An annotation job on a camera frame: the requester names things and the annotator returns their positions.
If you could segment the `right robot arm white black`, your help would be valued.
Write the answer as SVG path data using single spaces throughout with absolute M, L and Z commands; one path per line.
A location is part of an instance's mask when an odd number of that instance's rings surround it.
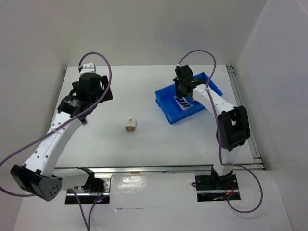
M 239 150 L 250 138 L 247 110 L 218 95 L 210 87 L 210 80 L 194 78 L 188 65 L 177 65 L 175 73 L 176 96 L 190 97 L 214 115 L 219 154 L 211 168 L 210 183 L 212 187 L 220 189 L 231 178 Z

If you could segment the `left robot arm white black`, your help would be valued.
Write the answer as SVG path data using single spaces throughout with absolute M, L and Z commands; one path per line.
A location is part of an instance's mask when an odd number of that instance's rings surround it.
M 107 76 L 84 73 L 73 82 L 69 95 L 58 106 L 50 127 L 50 136 L 44 138 L 34 153 L 20 166 L 14 165 L 10 174 L 19 187 L 45 201 L 53 200 L 62 190 L 74 187 L 84 192 L 102 192 L 104 181 L 96 178 L 93 171 L 85 167 L 61 170 L 55 173 L 55 165 L 68 141 L 81 125 L 86 124 L 87 115 L 97 104 L 112 100 Z

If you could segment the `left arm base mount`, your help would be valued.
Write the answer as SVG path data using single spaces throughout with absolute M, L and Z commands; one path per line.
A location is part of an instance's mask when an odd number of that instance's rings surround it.
M 110 203 L 111 175 L 96 174 L 102 182 L 96 183 L 89 191 L 84 191 L 81 187 L 74 187 L 73 192 L 78 196 L 82 205 L 92 205 Z

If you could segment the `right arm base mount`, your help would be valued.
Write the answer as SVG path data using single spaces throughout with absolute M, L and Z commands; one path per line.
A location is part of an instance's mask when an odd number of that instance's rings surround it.
M 198 202 L 214 202 L 241 200 L 236 175 L 223 183 L 214 183 L 210 175 L 196 175 L 195 182 L 191 186 L 196 189 Z

